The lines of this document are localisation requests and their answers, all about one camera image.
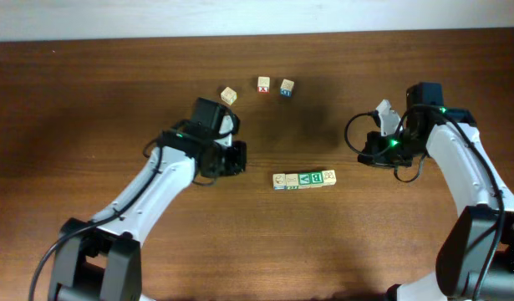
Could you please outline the wooden block baseball blue side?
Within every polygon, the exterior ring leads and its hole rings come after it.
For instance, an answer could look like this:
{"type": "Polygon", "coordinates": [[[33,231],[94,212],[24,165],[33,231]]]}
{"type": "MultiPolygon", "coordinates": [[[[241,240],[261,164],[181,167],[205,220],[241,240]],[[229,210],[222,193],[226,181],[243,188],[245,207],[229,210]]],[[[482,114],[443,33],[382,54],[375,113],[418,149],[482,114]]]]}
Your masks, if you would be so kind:
{"type": "Polygon", "coordinates": [[[273,174],[272,175],[272,184],[274,190],[285,190],[286,189],[286,175],[281,174],[273,174]]]}

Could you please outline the wooden block plain picture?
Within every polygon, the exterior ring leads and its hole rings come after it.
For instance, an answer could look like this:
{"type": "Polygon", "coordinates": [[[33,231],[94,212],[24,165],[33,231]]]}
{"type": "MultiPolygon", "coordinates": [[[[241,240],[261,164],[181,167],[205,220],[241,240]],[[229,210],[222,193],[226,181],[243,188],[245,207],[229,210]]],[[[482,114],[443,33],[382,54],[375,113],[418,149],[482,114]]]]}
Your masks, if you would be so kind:
{"type": "Polygon", "coordinates": [[[322,171],[322,175],[323,175],[323,184],[325,186],[332,186],[332,185],[336,184],[337,177],[335,174],[335,170],[322,171]]]}

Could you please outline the wooden block green E side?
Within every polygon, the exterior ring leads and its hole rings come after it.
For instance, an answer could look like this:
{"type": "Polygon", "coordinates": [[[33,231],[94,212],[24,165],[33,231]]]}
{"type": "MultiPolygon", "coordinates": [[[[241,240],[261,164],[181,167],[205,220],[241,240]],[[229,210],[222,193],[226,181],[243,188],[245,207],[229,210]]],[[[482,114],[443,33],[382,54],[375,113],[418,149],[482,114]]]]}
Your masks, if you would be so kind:
{"type": "Polygon", "coordinates": [[[300,184],[297,173],[285,175],[285,187],[287,190],[297,190],[299,186],[300,184]]]}

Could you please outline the wooden block green B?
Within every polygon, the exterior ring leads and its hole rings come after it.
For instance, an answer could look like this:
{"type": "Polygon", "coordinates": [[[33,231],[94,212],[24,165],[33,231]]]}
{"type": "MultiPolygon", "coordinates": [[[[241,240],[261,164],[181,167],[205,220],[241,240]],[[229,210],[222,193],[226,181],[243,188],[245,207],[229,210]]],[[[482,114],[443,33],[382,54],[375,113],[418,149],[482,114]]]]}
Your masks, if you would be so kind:
{"type": "Polygon", "coordinates": [[[310,181],[312,188],[324,186],[323,173],[321,171],[311,172],[310,181]]]}

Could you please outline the wooden block green V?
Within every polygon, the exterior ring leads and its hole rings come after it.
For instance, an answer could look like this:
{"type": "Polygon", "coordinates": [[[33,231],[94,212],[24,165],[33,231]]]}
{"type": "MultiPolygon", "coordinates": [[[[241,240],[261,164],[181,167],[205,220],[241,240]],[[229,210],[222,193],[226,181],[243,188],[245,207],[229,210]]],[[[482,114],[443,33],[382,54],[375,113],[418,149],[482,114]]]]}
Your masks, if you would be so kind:
{"type": "Polygon", "coordinates": [[[309,173],[298,173],[298,184],[300,189],[308,189],[312,185],[309,173]]]}

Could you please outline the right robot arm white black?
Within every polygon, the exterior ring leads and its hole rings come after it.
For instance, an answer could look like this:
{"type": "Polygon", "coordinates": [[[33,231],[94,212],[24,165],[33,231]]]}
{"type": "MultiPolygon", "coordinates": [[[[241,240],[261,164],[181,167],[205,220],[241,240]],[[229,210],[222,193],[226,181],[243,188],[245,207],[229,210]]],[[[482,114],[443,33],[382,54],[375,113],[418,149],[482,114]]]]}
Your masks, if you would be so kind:
{"type": "Polygon", "coordinates": [[[398,171],[433,159],[458,215],[434,272],[390,287],[384,299],[514,300],[514,194],[485,152],[472,113],[446,106],[440,84],[420,82],[407,89],[402,115],[386,99],[367,115],[378,130],[367,134],[358,161],[398,171]]]}

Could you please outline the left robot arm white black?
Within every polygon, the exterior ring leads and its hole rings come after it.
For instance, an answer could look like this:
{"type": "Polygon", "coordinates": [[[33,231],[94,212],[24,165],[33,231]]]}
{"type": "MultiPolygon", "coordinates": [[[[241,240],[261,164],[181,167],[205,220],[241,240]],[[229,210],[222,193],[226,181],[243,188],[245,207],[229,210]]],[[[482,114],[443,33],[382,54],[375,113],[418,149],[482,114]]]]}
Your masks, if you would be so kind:
{"type": "Polygon", "coordinates": [[[136,178],[87,222],[70,218],[57,242],[50,300],[144,300],[141,248],[170,203],[198,176],[206,186],[246,169],[247,145],[234,140],[240,119],[225,105],[199,98],[193,114],[144,148],[136,178]]]}

